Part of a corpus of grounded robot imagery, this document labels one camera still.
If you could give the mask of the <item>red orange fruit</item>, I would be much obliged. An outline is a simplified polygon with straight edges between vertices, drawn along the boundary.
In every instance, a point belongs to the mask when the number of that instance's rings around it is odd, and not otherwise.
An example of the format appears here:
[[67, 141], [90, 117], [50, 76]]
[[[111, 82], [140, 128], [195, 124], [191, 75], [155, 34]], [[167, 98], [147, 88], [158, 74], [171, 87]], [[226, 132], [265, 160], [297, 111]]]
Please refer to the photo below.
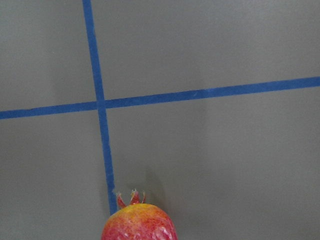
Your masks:
[[177, 240], [178, 234], [169, 215], [156, 205], [146, 203], [137, 190], [130, 194], [128, 204], [121, 193], [116, 194], [119, 210], [106, 221], [102, 240]]

